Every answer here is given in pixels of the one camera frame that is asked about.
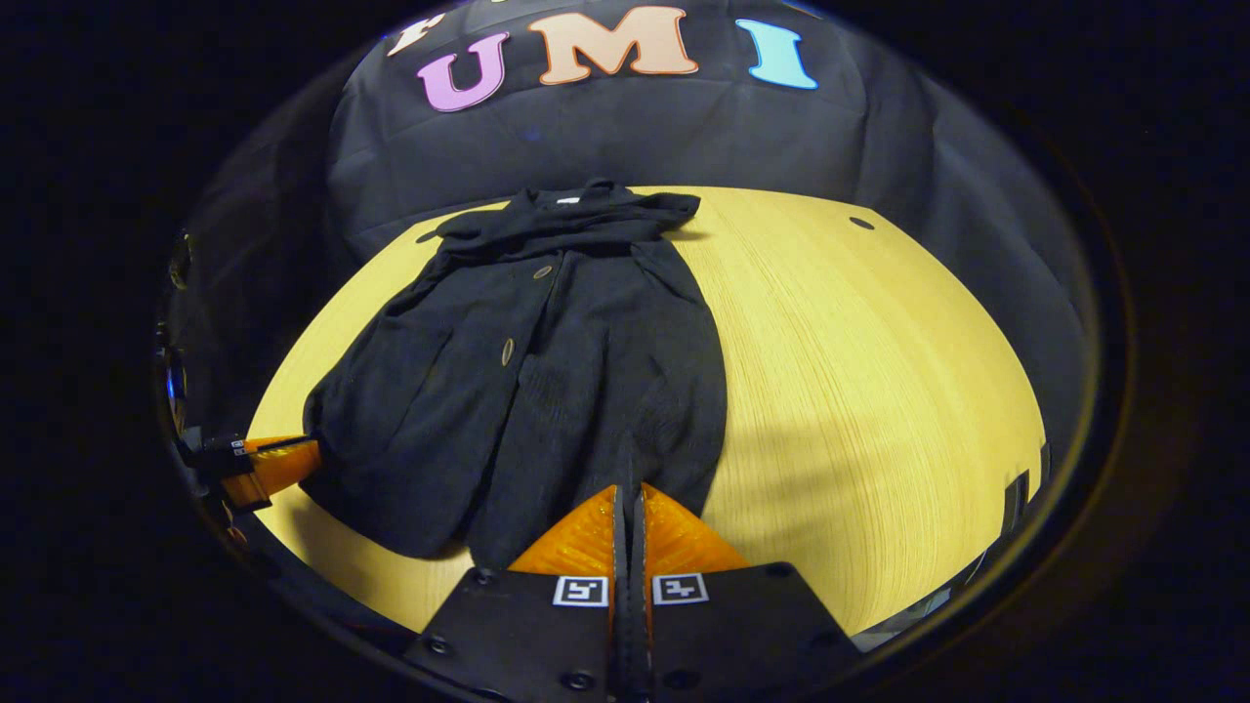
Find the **orange letter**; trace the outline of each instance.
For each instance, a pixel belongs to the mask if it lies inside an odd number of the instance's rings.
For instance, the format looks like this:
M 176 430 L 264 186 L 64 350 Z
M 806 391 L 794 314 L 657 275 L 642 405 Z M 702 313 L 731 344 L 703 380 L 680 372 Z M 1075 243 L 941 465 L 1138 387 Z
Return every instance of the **orange letter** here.
M 686 56 L 678 28 L 684 16 L 686 13 L 678 8 L 634 8 L 614 30 L 581 13 L 538 20 L 530 29 L 542 34 L 549 64 L 539 81 L 559 85 L 589 76 L 590 69 L 578 63 L 578 51 L 604 73 L 615 74 L 634 46 L 638 46 L 638 60 L 629 68 L 640 74 L 692 74 L 699 64 Z

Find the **table surface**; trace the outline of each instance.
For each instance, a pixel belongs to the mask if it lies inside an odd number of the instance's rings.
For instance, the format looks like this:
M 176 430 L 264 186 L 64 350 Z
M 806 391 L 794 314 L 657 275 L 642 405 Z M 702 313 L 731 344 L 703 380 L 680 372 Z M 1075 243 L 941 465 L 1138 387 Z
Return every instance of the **table surface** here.
M 865 208 L 725 188 L 669 239 L 716 319 L 725 445 L 702 518 L 752 563 L 794 563 L 848 634 L 898 613 L 999 535 L 1004 489 L 1040 483 L 1041 414 L 1005 336 L 915 240 Z M 496 209 L 502 204 L 479 209 Z M 249 437 L 302 433 L 309 390 L 439 246 L 414 225 L 291 348 Z M 854 224 L 850 218 L 875 229 Z M 471 567 L 390 552 L 298 485 L 261 522 L 352 598 L 421 630 Z

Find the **pink letter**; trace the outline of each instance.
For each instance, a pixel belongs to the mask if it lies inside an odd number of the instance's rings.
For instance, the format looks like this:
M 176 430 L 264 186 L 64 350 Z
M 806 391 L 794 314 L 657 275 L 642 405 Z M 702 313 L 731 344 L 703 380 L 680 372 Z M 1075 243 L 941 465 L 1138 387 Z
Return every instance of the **pink letter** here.
M 451 63 L 456 60 L 455 54 L 431 61 L 416 71 L 418 78 L 425 81 L 425 99 L 430 101 L 430 106 L 440 113 L 455 113 L 494 95 L 499 86 L 504 85 L 505 39 L 508 39 L 506 31 L 469 45 L 469 51 L 478 55 L 478 63 L 481 65 L 481 80 L 468 90 L 456 90 L 456 86 L 451 85 Z

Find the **black cloth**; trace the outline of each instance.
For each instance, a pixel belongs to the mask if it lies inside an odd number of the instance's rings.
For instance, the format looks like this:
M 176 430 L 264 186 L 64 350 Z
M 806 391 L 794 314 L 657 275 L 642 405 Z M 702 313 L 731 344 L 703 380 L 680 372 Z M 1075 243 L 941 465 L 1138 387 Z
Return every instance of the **black cloth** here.
M 576 203 L 559 203 L 576 198 Z M 725 432 L 711 311 L 661 235 L 690 195 L 518 194 L 439 251 L 310 394 L 304 489 L 379 544 L 505 568 L 610 484 L 702 509 Z

